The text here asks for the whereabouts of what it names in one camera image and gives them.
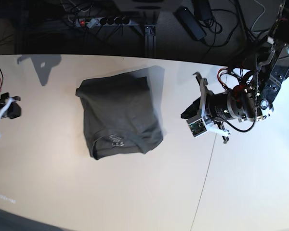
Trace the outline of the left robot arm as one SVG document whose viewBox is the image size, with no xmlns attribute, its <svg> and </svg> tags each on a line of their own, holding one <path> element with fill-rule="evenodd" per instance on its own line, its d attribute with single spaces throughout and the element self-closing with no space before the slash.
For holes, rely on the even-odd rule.
<svg viewBox="0 0 289 231">
<path fill-rule="evenodd" d="M 282 1 L 277 19 L 264 42 L 265 52 L 254 48 L 255 68 L 238 76 L 231 67 L 221 68 L 217 80 L 224 92 L 214 94 L 207 88 L 208 81 L 199 72 L 194 75 L 199 84 L 200 97 L 190 106 L 186 122 L 194 137 L 207 132 L 229 141 L 228 124 L 234 130 L 246 133 L 256 122 L 265 120 L 273 112 L 273 102 L 289 77 L 289 0 Z"/>
</svg>

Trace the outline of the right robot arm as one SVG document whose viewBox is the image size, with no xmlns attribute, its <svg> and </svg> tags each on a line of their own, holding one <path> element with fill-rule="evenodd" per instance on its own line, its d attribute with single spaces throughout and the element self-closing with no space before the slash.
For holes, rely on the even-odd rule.
<svg viewBox="0 0 289 231">
<path fill-rule="evenodd" d="M 0 90 L 3 84 L 2 77 L 0 71 Z M 21 103 L 25 108 L 25 115 L 15 124 L 8 122 L 7 111 L 15 99 L 0 98 L 0 128 L 3 129 L 3 133 L 6 135 L 11 132 L 13 136 L 76 136 L 82 130 L 80 103 L 73 92 L 77 82 L 78 80 L 64 71 L 55 75 L 55 80 L 49 86 L 38 87 L 32 81 L 27 82 L 24 87 L 17 85 L 17 93 L 21 90 L 25 92 L 25 99 Z"/>
</svg>

